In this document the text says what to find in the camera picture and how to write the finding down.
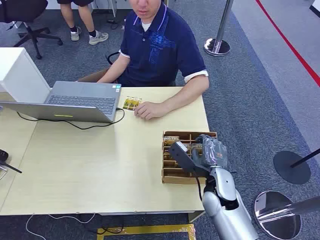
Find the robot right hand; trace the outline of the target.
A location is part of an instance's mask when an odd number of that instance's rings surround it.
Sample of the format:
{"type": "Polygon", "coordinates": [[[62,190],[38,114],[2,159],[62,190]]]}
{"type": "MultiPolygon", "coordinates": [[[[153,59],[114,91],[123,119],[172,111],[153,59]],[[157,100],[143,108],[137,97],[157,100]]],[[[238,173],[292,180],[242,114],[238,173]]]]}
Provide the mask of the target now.
{"type": "Polygon", "coordinates": [[[203,167],[218,166],[226,169],[228,153],[226,146],[214,137],[201,134],[191,145],[192,159],[203,167]]]}

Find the person's left hand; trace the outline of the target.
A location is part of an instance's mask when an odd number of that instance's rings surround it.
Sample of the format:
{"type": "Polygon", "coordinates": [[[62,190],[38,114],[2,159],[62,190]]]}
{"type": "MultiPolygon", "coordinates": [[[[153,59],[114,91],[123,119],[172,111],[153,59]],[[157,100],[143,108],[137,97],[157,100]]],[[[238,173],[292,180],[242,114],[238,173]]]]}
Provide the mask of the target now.
{"type": "Polygon", "coordinates": [[[165,114],[163,106],[161,103],[154,103],[145,101],[139,104],[134,110],[136,117],[144,120],[150,120],[152,118],[160,118],[165,114]]]}

